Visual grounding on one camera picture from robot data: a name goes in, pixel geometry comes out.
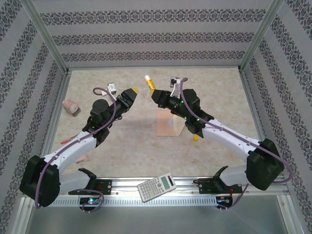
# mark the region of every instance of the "wooden block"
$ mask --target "wooden block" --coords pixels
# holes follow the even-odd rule
[[[185,120],[173,115],[170,111],[157,111],[156,113],[156,136],[177,137],[181,134]]]

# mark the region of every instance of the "metal frame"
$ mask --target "metal frame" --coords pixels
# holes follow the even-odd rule
[[[152,69],[152,68],[179,68],[179,69],[194,69],[194,68],[236,68],[237,66],[146,66],[146,67],[79,67],[69,68],[68,71],[90,71],[90,70],[115,70],[115,69]]]
[[[57,101],[56,101],[56,104],[54,106],[54,110],[52,113],[52,117],[50,120],[48,132],[47,132],[47,138],[45,139],[43,147],[42,147],[41,156],[47,155],[51,152],[52,145],[54,142],[54,137],[55,137],[55,134],[57,132],[57,126],[59,123],[60,114],[62,112],[62,101],[66,97],[70,77],[71,77],[71,72],[68,73],[68,75],[65,74],[63,77],[62,84],[61,84],[61,90],[58,93]]]
[[[265,14],[262,22],[260,23],[259,28],[257,29],[251,43],[249,44],[246,53],[242,59],[240,64],[240,71],[244,71],[250,60],[252,59],[258,45],[261,43],[262,38],[264,37],[265,33],[267,32],[270,24],[272,23],[276,13],[278,12],[279,8],[281,7],[284,0],[273,0],[267,13]]]
[[[253,122],[254,122],[255,129],[257,131],[259,140],[264,140],[265,139],[265,135],[264,135],[264,132],[263,132],[263,129],[262,129],[262,126],[261,126],[261,122],[260,122],[260,119],[259,119],[259,116],[258,116],[258,113],[257,113],[257,109],[256,109],[254,101],[253,101],[252,94],[251,94],[250,89],[249,89],[248,84],[247,84],[245,73],[239,71],[239,75],[240,75],[240,79],[242,81],[242,85],[243,85],[243,88],[244,88],[244,91],[245,91],[245,94],[246,94],[246,99],[247,99],[247,102],[248,102],[248,105],[249,105],[249,109],[250,109],[250,111],[252,113]]]
[[[198,187],[193,184],[193,180],[198,178],[211,178],[211,176],[174,177],[177,185],[177,188],[174,191],[164,194],[163,196],[147,203],[142,203],[137,190],[137,185],[151,179],[151,177],[101,177],[100,179],[112,180],[112,194],[105,196],[103,207],[215,206],[215,195],[199,194]],[[273,184],[266,191],[260,191],[250,185],[244,196],[253,195],[277,196],[288,233],[303,233],[286,184]],[[51,207],[77,207],[79,198],[86,196],[87,195],[62,195],[51,204]],[[26,232],[32,209],[34,209],[34,201],[29,197],[23,197],[20,202],[18,216],[15,220],[12,233],[24,234]]]
[[[304,233],[300,225],[299,218],[296,214],[296,210],[293,205],[293,201],[290,195],[277,196],[279,208],[282,212],[286,229],[288,233]]]
[[[60,53],[57,45],[55,44],[49,30],[45,26],[39,12],[37,11],[33,0],[20,0],[21,4],[25,8],[28,16],[32,20],[33,24],[35,25],[36,29],[38,30],[39,34],[41,35],[44,43],[49,48],[52,56],[54,57],[55,61],[57,62],[58,66],[61,68],[63,74],[67,73],[67,66],[65,64],[65,60],[63,59],[62,54]]]

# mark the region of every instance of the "calculator display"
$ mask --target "calculator display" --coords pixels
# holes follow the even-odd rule
[[[161,181],[162,181],[162,183],[164,184],[165,189],[170,189],[170,186],[169,186],[169,184],[168,184],[168,181],[167,181],[166,177],[162,177],[162,178],[161,178]]]

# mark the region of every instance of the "calculator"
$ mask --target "calculator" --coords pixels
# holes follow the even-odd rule
[[[176,183],[171,173],[164,174],[160,177],[150,179],[137,186],[143,202],[152,200],[169,191],[176,189]]]

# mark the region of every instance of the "pink object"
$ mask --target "pink object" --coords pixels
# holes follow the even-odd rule
[[[79,163],[82,163],[82,162],[86,162],[86,161],[89,161],[89,157],[88,155],[83,155],[81,156],[80,158],[78,158],[75,163],[76,164],[79,164]]]
[[[62,141],[60,144],[61,145],[67,144],[68,142],[72,141],[72,139],[74,139],[76,136],[78,136],[78,134],[72,136],[71,138],[68,138],[67,140]]]
[[[71,100],[64,100],[62,102],[64,109],[69,113],[70,115],[76,117],[78,113],[80,112],[80,108],[77,103],[71,101]]]

